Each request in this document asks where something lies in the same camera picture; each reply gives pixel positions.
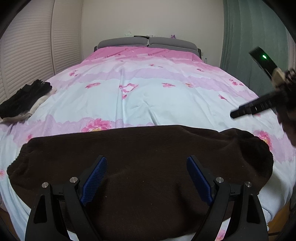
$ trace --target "blue gripper pad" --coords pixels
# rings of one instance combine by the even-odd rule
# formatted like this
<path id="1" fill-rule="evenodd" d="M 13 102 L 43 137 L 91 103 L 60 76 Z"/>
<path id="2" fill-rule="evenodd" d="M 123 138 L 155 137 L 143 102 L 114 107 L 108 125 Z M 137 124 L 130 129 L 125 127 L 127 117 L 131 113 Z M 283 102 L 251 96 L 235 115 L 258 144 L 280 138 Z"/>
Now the blue gripper pad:
<path id="1" fill-rule="evenodd" d="M 211 186 L 191 156 L 187 158 L 186 167 L 201 200 L 210 206 L 213 202 Z"/>
<path id="2" fill-rule="evenodd" d="M 88 202 L 91 202 L 98 187 L 100 186 L 103 177 L 107 171 L 107 159 L 103 156 L 98 164 L 93 169 L 93 172 L 89 175 L 88 179 L 82 186 L 82 196 L 80 202 L 85 206 Z"/>

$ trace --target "gray headboard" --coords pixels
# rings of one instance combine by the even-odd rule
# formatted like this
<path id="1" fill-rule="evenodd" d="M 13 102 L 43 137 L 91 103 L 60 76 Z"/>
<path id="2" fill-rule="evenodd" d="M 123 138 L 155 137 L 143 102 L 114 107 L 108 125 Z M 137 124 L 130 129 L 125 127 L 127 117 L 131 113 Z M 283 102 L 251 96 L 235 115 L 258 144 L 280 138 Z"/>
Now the gray headboard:
<path id="1" fill-rule="evenodd" d="M 94 47 L 94 51 L 104 47 L 116 47 L 116 46 L 137 46 L 137 47 L 149 47 L 149 48 L 165 48 L 177 51 L 192 52 L 201 58 L 201 50 L 196 47 L 194 43 L 163 37 L 151 37 L 149 39 L 145 37 L 125 37 L 117 39 L 108 39 L 101 41 L 98 46 Z"/>

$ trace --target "curtain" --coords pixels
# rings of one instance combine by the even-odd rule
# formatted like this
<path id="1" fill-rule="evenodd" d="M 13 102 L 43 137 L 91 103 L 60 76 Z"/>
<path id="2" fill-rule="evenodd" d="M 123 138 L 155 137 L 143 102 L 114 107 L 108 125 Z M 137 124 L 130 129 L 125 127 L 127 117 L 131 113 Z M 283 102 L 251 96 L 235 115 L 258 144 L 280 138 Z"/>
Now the curtain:
<path id="1" fill-rule="evenodd" d="M 267 75 L 249 55 L 261 47 L 283 71 L 288 69 L 286 28 L 262 0 L 223 0 L 224 39 L 220 68 L 258 96 L 273 91 Z"/>

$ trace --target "floral bedspread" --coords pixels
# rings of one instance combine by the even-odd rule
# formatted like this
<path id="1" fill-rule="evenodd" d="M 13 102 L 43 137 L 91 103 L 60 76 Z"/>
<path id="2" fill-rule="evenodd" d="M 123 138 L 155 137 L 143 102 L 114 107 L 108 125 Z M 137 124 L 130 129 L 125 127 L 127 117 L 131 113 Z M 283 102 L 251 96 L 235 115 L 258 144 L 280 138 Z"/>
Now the floral bedspread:
<path id="1" fill-rule="evenodd" d="M 263 139 L 274 156 L 272 177 L 259 194 L 266 222 L 292 194 L 295 149 L 276 115 L 269 110 L 232 120 L 231 110 L 257 96 L 192 53 L 107 47 L 48 81 L 58 91 L 27 121 L 0 124 L 0 193 L 21 240 L 30 209 L 15 194 L 6 169 L 33 137 L 172 124 L 217 131 L 239 128 Z M 216 240 L 222 240 L 226 227 L 224 222 Z"/>

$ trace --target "folded brown clothing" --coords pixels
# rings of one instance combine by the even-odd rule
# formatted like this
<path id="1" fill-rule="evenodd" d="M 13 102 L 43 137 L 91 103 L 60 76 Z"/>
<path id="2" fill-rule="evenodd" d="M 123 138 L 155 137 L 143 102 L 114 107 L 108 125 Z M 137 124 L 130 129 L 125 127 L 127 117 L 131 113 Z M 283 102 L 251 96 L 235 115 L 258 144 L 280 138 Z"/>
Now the folded brown clothing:
<path id="1" fill-rule="evenodd" d="M 153 126 L 33 138 L 7 173 L 31 207 L 43 182 L 65 183 L 99 155 L 107 158 L 108 169 L 86 212 L 101 238 L 111 241 L 164 240 L 197 231 L 208 206 L 186 170 L 190 155 L 229 183 L 250 181 L 257 193 L 273 167 L 268 145 L 247 131 Z"/>

